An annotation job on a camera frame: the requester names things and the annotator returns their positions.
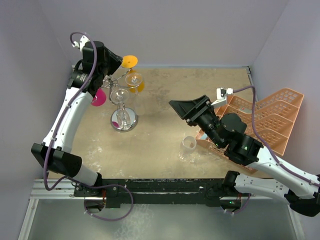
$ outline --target metal base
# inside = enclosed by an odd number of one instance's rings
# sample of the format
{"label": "metal base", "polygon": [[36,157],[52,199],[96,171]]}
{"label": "metal base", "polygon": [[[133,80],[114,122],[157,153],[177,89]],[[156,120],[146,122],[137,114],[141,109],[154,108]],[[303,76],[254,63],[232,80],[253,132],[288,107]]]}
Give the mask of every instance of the metal base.
{"label": "metal base", "polygon": [[[173,204],[173,205],[206,205],[208,207],[220,207],[226,204],[221,197],[238,196],[237,191],[225,192],[222,188],[224,179],[200,178],[200,179],[102,179],[101,185],[119,184],[130,189],[134,204]],[[88,189],[79,186],[75,197],[92,197]],[[120,208],[121,204],[130,204],[130,195],[121,188],[109,187],[106,190],[107,208]],[[100,192],[95,197],[102,197]]]}
{"label": "metal base", "polygon": [[110,123],[111,126],[118,132],[120,133],[125,133],[125,132],[129,132],[132,129],[134,129],[134,127],[137,125],[138,123],[138,115],[135,113],[135,111],[129,107],[126,107],[125,110],[128,112],[129,116],[130,116],[130,122],[131,122],[131,127],[127,130],[123,130],[119,127],[118,125],[118,120],[117,120],[117,111],[115,110],[112,115],[111,115],[111,119],[110,119]]}

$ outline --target pink disc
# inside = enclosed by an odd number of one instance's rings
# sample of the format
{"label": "pink disc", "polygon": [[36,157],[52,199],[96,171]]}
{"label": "pink disc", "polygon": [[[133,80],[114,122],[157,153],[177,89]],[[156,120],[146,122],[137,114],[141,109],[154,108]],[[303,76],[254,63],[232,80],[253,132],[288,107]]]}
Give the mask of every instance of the pink disc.
{"label": "pink disc", "polygon": [[106,100],[107,100],[107,95],[101,88],[99,88],[98,91],[96,91],[96,94],[91,102],[91,105],[95,107],[99,107],[102,104],[104,104]]}
{"label": "pink disc", "polygon": [[112,124],[113,124],[113,126],[115,126],[116,128],[119,127],[119,124],[118,124],[116,121],[113,121]]}

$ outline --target clear cup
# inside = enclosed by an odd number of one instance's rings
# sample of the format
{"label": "clear cup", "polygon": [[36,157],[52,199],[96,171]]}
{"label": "clear cup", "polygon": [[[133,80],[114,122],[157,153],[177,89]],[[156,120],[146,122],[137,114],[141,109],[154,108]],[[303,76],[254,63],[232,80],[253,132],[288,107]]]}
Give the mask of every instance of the clear cup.
{"label": "clear cup", "polygon": [[111,101],[114,104],[125,103],[129,97],[129,92],[123,88],[115,89],[110,94]]}
{"label": "clear cup", "polygon": [[125,82],[130,88],[130,92],[137,94],[145,88],[144,78],[140,73],[132,72],[125,77]]}
{"label": "clear cup", "polygon": [[178,158],[183,163],[188,163],[192,160],[191,154],[196,150],[197,141],[193,136],[186,136],[181,144]]}

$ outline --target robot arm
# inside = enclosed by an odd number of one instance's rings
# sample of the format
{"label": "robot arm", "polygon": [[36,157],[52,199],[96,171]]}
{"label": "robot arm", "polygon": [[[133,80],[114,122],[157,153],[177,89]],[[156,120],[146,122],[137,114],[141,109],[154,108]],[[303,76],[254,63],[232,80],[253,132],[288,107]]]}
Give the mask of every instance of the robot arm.
{"label": "robot arm", "polygon": [[[94,48],[86,36],[82,36],[80,43],[73,42],[73,46],[82,52],[82,59],[76,64],[69,78],[62,107],[50,132],[42,144],[34,143],[31,148],[32,154],[42,167],[45,166],[46,154],[50,149],[48,170],[88,186],[98,186],[102,177],[101,174],[87,168],[81,157],[71,154],[74,137],[83,114],[103,84],[105,74],[112,75],[122,63],[122,58],[107,49],[102,42],[94,41],[94,45],[97,55],[96,65],[92,77],[86,80],[94,67]],[[55,138],[52,139],[57,125],[59,128]]]}
{"label": "robot arm", "polygon": [[[204,95],[190,101],[170,101],[169,104],[189,126],[199,126],[217,148],[226,148],[224,155],[236,164],[267,173],[274,179],[259,179],[229,171],[224,185],[239,193],[252,193],[278,199],[290,204],[296,212],[315,216],[320,212],[320,178],[304,172],[290,163],[273,158],[269,150],[251,136],[245,134],[247,125],[235,113],[219,119],[214,107],[227,102],[227,91],[219,88],[218,100],[211,103]],[[309,182],[290,174],[303,176]]]}

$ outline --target round metal base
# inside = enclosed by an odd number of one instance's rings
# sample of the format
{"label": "round metal base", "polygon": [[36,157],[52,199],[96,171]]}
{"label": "round metal base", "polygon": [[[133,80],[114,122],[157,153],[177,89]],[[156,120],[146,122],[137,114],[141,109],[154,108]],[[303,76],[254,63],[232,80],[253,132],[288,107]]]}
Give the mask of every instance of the round metal base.
{"label": "round metal base", "polygon": [[132,129],[134,129],[134,127],[137,125],[138,123],[138,115],[135,113],[135,111],[129,107],[126,107],[125,110],[127,111],[127,113],[130,116],[130,122],[131,122],[131,127],[127,130],[123,130],[119,127],[118,125],[118,120],[117,120],[117,110],[115,110],[112,115],[111,115],[111,126],[118,132],[120,133],[125,133],[125,132],[129,132]]}

